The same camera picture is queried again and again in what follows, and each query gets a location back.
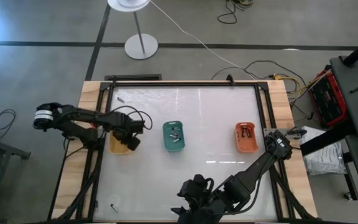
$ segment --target white cable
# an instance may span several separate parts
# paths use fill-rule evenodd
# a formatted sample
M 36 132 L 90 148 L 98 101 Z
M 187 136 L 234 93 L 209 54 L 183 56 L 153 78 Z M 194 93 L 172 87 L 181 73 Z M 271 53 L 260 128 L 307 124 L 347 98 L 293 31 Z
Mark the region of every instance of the white cable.
M 164 13 L 164 15 L 166 15 L 183 33 L 189 35 L 190 37 L 196 39 L 198 42 L 200 42 L 207 50 L 209 50 L 212 54 L 215 54 L 218 58 L 224 60 L 225 62 L 227 63 L 230 63 L 231 65 L 237 67 L 237 68 L 241 68 L 243 69 L 242 67 L 236 65 L 235 63 L 232 63 L 224 58 L 222 58 L 220 55 L 218 55 L 217 53 L 215 53 L 213 50 L 209 49 L 202 41 L 199 40 L 199 38 L 195 37 L 193 34 L 189 34 L 188 32 L 184 31 L 180 26 L 179 24 L 177 24 L 170 16 L 168 16 L 167 13 L 164 12 L 164 10 L 162 10 L 160 7 L 158 7 L 153 1 L 150 0 L 150 2 L 157 8 L 159 9 L 162 13 Z
M 310 91 L 322 78 L 324 78 L 324 77 L 325 77 L 326 75 L 328 75 L 329 73 L 331 73 L 331 69 L 328 70 L 326 73 L 322 74 L 322 75 L 320 76 L 320 78 L 319 78 L 317 81 L 315 81 L 311 87 L 309 87 L 306 91 L 304 91 L 304 92 L 302 93 L 302 95 L 300 95 L 299 97 L 296 97 L 295 99 L 293 99 L 293 100 L 291 101 L 291 103 L 292 103 L 292 102 L 295 102 L 297 99 L 301 98 L 306 92 Z

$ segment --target yellow cable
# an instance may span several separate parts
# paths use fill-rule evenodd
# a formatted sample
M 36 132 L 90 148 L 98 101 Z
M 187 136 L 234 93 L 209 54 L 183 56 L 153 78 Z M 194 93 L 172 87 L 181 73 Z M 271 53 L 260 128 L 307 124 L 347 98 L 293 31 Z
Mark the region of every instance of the yellow cable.
M 298 96 L 299 96 L 299 94 L 301 93 L 301 91 L 302 91 L 304 88 L 309 88 L 309 86 L 311 86 L 315 81 L 317 81 L 319 77 L 320 77 L 320 76 L 314 78 L 314 80 L 312 80 L 309 84 L 305 85 L 304 87 L 300 88 L 299 90 L 297 90 L 297 91 L 295 91 L 295 92 L 293 92 L 293 93 L 290 93 L 289 95 L 298 93 Z
M 247 1 L 247 0 L 241 1 L 241 0 L 239 0 L 239 2 L 240 2 L 242 5 L 250 6 L 250 5 L 252 5 L 252 4 L 254 3 L 254 0 L 250 0 L 250 1 Z
M 299 82 L 299 80 L 297 80 L 294 77 L 283 77 L 281 75 L 273 74 L 273 79 L 275 79 L 275 80 L 294 80 L 296 82 L 296 84 L 299 85 L 299 90 L 297 90 L 293 93 L 290 93 L 290 95 L 298 93 L 298 97 L 299 97 L 301 95 L 301 90 L 304 89 L 304 87 L 302 87 L 302 84 Z

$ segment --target concrete floor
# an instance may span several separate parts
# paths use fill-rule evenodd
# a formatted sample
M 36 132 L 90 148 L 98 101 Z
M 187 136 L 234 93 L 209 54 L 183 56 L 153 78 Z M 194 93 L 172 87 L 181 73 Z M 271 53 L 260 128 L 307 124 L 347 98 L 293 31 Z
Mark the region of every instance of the concrete floor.
M 182 28 L 213 44 L 257 45 L 358 45 L 358 1 L 353 0 L 258 0 L 244 12 L 239 23 L 220 24 L 216 17 L 226 12 L 221 0 L 155 2 Z M 0 41 L 95 42 L 105 0 L 0 0 Z M 182 34 L 153 5 L 138 15 L 143 32 L 160 43 L 195 43 Z M 103 42 L 125 42 L 135 34 L 131 14 L 111 10 Z M 63 138 L 58 131 L 43 133 L 32 127 L 35 107 L 49 101 L 76 105 L 93 53 L 93 47 L 0 46 L 0 111 L 16 110 L 17 119 L 2 142 L 31 151 L 30 160 L 14 158 L 0 189 L 0 218 L 9 223 L 45 220 L 63 159 Z M 312 80 L 344 51 L 327 50 L 215 50 L 241 66 L 254 60 L 274 60 Z M 230 64 L 205 49 L 159 49 L 150 59 L 130 59 L 123 48 L 101 48 L 92 80 L 105 75 L 161 73 L 164 80 L 208 80 Z M 260 77 L 285 72 L 271 64 L 251 69 Z M 249 79 L 236 70 L 222 72 L 235 79 Z M 287 89 L 293 83 L 287 83 Z M 309 114 L 308 97 L 297 105 Z M 304 118 L 297 109 L 294 120 Z M 297 126 L 317 127 L 302 120 Z M 310 177 L 318 214 L 324 220 L 358 223 L 358 202 L 342 198 L 347 191 L 341 175 Z

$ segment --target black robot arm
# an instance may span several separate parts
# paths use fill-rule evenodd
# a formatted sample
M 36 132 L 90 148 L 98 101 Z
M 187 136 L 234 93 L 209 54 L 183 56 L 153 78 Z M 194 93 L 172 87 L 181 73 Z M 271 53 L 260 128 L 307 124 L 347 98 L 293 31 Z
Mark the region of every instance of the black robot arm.
M 275 162 L 279 159 L 289 159 L 292 154 L 290 141 L 280 131 L 270 133 L 265 138 L 265 145 L 266 152 L 247 170 L 231 175 L 214 191 L 212 191 L 213 179 L 204 179 L 202 175 L 197 174 L 193 180 L 187 180 L 182 185 L 178 196 L 183 197 L 189 203 L 189 209 L 183 207 L 171 209 L 179 215 L 178 223 L 219 223 L 223 215 L 235 215 L 248 211 L 254 201 L 249 207 L 241 209 L 250 201 L 250 195 L 255 190 L 257 181 L 274 166 Z
M 102 126 L 105 131 L 112 131 L 114 137 L 130 150 L 135 150 L 139 145 L 140 140 L 136 138 L 136 134 L 142 134 L 144 127 L 144 121 L 134 121 L 128 115 L 117 111 L 100 113 L 59 103 L 38 106 L 33 127 L 44 131 L 50 128 L 59 129 L 66 138 L 79 138 L 88 149 L 99 144 L 97 129 L 83 128 L 73 121 L 91 123 L 94 126 Z

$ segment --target wooden table frame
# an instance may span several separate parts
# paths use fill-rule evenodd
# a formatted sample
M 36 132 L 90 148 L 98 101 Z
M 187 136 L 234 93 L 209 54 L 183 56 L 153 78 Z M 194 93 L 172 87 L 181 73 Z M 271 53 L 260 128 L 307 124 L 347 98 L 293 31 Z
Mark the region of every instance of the wooden table frame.
M 282 81 L 236 81 L 236 84 L 242 86 L 255 86 L 257 102 L 261 105 L 263 111 L 260 114 L 262 126 L 265 128 L 292 128 L 294 127 L 291 109 L 289 107 L 287 93 Z M 84 82 L 81 92 L 79 108 L 87 110 L 109 110 L 112 101 L 113 86 L 230 86 L 228 81 L 116 81 L 116 82 Z M 79 123 L 84 127 L 90 127 L 87 123 Z M 72 141 L 68 148 L 68 153 L 78 149 L 81 146 L 79 141 Z M 89 176 L 91 170 L 101 165 L 103 154 L 97 151 L 83 150 L 72 155 L 67 161 L 63 161 L 62 169 L 59 175 L 57 188 L 53 197 L 52 206 L 48 219 L 59 217 L 71 204 L 81 186 Z M 280 172 L 290 186 L 291 191 L 295 194 L 300 203 L 307 211 L 316 216 L 313 196 L 311 194 L 305 165 L 300 151 L 293 151 L 290 160 L 277 163 Z M 72 219 L 83 219 L 85 222 L 92 220 L 93 211 L 96 205 L 96 191 L 98 178 L 96 182 L 86 193 L 86 197 L 80 203 L 82 212 L 76 212 Z M 282 194 L 277 184 L 272 183 L 273 195 L 275 198 L 276 212 L 278 218 L 298 217 L 293 213 L 292 208 L 287 204 L 286 197 Z

